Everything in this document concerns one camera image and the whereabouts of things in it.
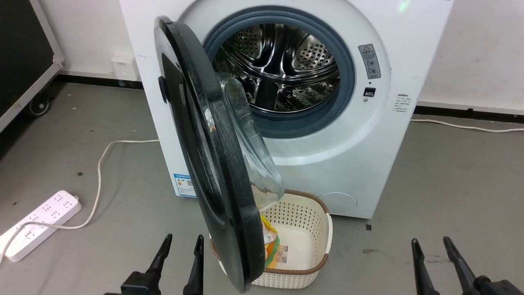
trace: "transparent glass bowl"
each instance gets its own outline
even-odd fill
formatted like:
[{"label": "transparent glass bowl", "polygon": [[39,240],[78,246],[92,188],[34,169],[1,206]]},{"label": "transparent glass bowl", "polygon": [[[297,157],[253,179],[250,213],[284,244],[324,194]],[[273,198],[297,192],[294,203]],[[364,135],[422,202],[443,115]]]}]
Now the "transparent glass bowl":
[{"label": "transparent glass bowl", "polygon": [[233,76],[217,73],[224,100],[230,108],[236,137],[242,149],[255,203],[264,211],[282,198],[284,182],[253,120],[242,84]]}]

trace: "stainless steel drum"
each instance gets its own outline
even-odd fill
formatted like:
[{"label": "stainless steel drum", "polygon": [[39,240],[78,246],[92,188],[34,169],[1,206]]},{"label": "stainless steel drum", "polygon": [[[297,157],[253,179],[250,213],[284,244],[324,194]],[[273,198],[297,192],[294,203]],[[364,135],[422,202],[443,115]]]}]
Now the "stainless steel drum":
[{"label": "stainless steel drum", "polygon": [[238,31],[215,56],[236,77],[249,103],[267,112],[299,112],[326,100],[339,83],[331,52],[295,27],[263,24]]}]

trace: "blue and white label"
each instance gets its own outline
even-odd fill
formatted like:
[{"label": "blue and white label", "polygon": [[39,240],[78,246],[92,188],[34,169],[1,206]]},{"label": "blue and white label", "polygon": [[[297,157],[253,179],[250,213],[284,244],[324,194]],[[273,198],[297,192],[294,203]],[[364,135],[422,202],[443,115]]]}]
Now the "blue and white label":
[{"label": "blue and white label", "polygon": [[196,198],[195,189],[193,188],[193,182],[189,175],[174,174],[174,181],[177,184],[178,193],[184,197]]}]

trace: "black baseboard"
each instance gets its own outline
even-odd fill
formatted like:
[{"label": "black baseboard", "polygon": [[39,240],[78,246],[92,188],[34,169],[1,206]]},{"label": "black baseboard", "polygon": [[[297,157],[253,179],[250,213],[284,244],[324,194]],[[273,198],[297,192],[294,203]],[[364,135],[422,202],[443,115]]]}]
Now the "black baseboard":
[{"label": "black baseboard", "polygon": [[415,107],[414,113],[418,115],[437,115],[437,116],[443,116],[443,117],[455,117],[455,118],[466,118],[466,119],[475,119],[475,120],[511,122],[511,123],[524,124],[524,115],[479,112],[479,111],[475,111],[474,109],[454,110],[454,109],[445,109],[445,108],[417,106]]},{"label": "black baseboard", "polygon": [[126,80],[81,77],[81,76],[71,76],[71,75],[58,75],[56,76],[54,80],[57,82],[68,82],[68,83],[88,84],[88,85],[97,85],[97,86],[140,89],[140,90],[144,89],[144,86],[142,85],[142,82],[140,81],[126,81]]},{"label": "black baseboard", "polygon": [[[140,81],[125,81],[125,80],[116,80],[116,79],[92,78],[92,77],[81,77],[81,76],[70,76],[70,75],[58,75],[56,76],[54,80],[58,82],[89,84],[89,85],[97,85],[97,86],[131,88],[131,89],[140,89],[140,90],[144,89],[144,86],[142,85],[142,82]],[[455,110],[455,109],[417,106],[415,107],[414,113],[418,115],[437,115],[437,116],[443,116],[443,117],[455,117],[455,118],[524,124],[524,115],[479,112],[473,109]]]}]

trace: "white cable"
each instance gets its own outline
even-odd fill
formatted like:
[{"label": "white cable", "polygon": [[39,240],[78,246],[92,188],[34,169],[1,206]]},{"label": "white cable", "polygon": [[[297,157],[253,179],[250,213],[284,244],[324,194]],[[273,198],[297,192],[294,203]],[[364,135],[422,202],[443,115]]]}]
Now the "white cable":
[{"label": "white cable", "polygon": [[15,239],[16,235],[18,235],[18,233],[27,225],[37,224],[37,225],[43,225],[43,226],[47,226],[47,227],[60,228],[60,229],[79,229],[79,228],[82,228],[82,227],[86,226],[91,221],[91,218],[93,218],[93,215],[95,214],[95,211],[96,211],[96,207],[98,206],[98,201],[100,199],[100,188],[102,187],[102,173],[100,171],[100,166],[101,166],[102,160],[104,160],[105,154],[107,153],[109,148],[113,144],[115,144],[115,143],[149,143],[149,142],[159,142],[159,140],[158,139],[153,139],[153,140],[115,140],[115,141],[111,142],[105,148],[105,150],[102,153],[102,156],[100,157],[100,160],[99,160],[99,164],[98,164],[99,187],[98,187],[98,190],[96,191],[95,204],[93,205],[93,209],[91,210],[91,214],[89,215],[87,220],[83,224],[77,225],[77,226],[50,225],[50,224],[41,223],[41,222],[26,222],[26,223],[22,224],[16,230],[16,232],[13,234],[11,239],[9,239],[9,241],[7,241],[7,244],[5,245],[4,250],[2,250],[2,254],[0,255],[0,264],[2,264],[2,259],[4,259],[5,252],[7,251],[7,248],[9,248],[9,245],[11,245],[11,242]]},{"label": "white cable", "polygon": [[456,128],[480,130],[480,131],[495,132],[495,133],[505,133],[505,132],[511,132],[511,131],[524,131],[524,128],[502,129],[502,130],[484,129],[484,128],[480,128],[480,127],[461,126],[461,125],[455,125],[455,124],[451,124],[451,123],[441,122],[441,121],[437,121],[437,120],[429,120],[429,119],[411,119],[411,122],[430,122],[430,123],[437,123],[437,124],[442,124],[442,125],[456,127]]}]

